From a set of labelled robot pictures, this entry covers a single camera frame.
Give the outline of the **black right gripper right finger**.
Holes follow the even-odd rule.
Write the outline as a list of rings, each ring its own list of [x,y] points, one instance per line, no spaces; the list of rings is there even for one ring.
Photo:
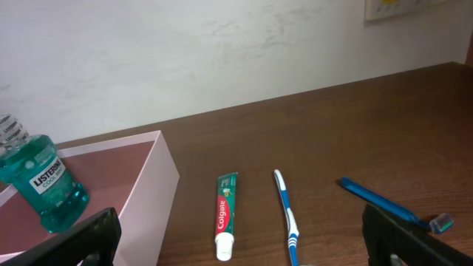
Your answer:
[[[362,221],[369,265],[390,265],[393,254],[407,265],[472,264],[472,257],[371,203],[366,204]]]

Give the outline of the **teal mouthwash bottle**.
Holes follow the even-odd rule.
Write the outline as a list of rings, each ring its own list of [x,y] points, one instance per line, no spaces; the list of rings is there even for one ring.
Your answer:
[[[12,115],[1,116],[1,181],[16,188],[50,233],[70,228],[89,202],[51,138],[29,134]]]

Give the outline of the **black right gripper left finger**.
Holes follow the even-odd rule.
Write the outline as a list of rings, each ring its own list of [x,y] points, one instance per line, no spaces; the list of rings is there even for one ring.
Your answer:
[[[116,210],[105,208],[5,262],[3,266],[113,266],[121,237]]]

